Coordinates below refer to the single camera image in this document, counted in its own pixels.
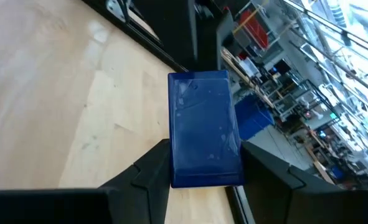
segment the floor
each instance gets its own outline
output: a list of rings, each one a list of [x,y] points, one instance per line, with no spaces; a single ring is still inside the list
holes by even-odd
[[[98,187],[168,138],[172,70],[80,0],[0,0],[0,189]],[[166,223],[233,223],[223,188]]]
[[[313,166],[312,158],[305,148],[296,148],[290,144],[285,136],[271,125],[248,141],[302,170]]]

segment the light wood surface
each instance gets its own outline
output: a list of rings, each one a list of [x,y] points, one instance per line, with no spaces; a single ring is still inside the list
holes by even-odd
[[[168,138],[172,70],[80,0],[0,0],[0,189],[98,187]],[[223,188],[166,223],[233,223]]]
[[[318,158],[315,156],[314,152],[313,152],[313,146],[310,144],[305,145],[305,148],[308,152],[308,154],[313,158],[313,164],[315,166],[315,168],[318,170],[318,172],[321,174],[322,178],[331,184],[334,184],[332,178],[330,178],[329,174],[326,172],[326,169],[324,168],[324,166],[318,161]]]
[[[266,104],[268,104],[271,108],[274,108],[273,103],[270,101],[270,99],[261,92],[261,89],[258,85],[254,85],[249,77],[245,74],[243,74],[235,65],[233,62],[231,62],[231,59],[236,60],[236,58],[225,48],[221,50],[221,57],[227,64],[238,74],[238,76],[242,79],[244,83],[246,83],[257,95],[260,97]]]

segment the blue lid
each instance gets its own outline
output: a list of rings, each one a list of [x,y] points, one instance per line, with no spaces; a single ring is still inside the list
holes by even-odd
[[[169,74],[172,187],[243,184],[227,71]]]

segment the black panel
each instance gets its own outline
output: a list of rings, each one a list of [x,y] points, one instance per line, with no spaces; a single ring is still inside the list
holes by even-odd
[[[163,44],[164,50],[183,67],[197,60],[194,0],[133,0],[145,22]]]
[[[164,223],[169,141],[99,189],[0,191],[0,223]]]
[[[147,30],[141,27],[134,20],[128,20],[127,23],[117,19],[106,9],[106,0],[82,0],[92,9],[96,10],[105,19],[121,29],[125,34],[141,44],[146,50],[157,56],[166,65],[170,66],[176,72],[186,72],[187,68],[177,63],[169,54],[166,53],[160,41],[156,40]]]
[[[198,19],[199,61],[197,71],[221,69],[221,47],[227,36],[232,35],[234,21],[229,11],[211,19]]]
[[[257,224],[285,223],[291,190],[303,183],[287,173],[289,164],[249,142],[242,142],[246,185],[243,186]]]
[[[343,190],[291,167],[305,186],[293,191],[287,223],[368,223],[368,190]]]
[[[227,194],[229,207],[231,208],[232,217],[235,224],[246,224],[247,217],[243,212],[243,207],[239,199],[239,195],[235,189],[236,187],[226,187],[225,193]]]

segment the blue bin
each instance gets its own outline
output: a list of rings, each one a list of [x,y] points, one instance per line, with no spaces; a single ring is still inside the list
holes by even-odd
[[[268,108],[258,96],[249,95],[235,105],[239,136],[243,140],[254,137],[259,131],[274,124]]]
[[[243,184],[227,71],[170,73],[171,186]]]

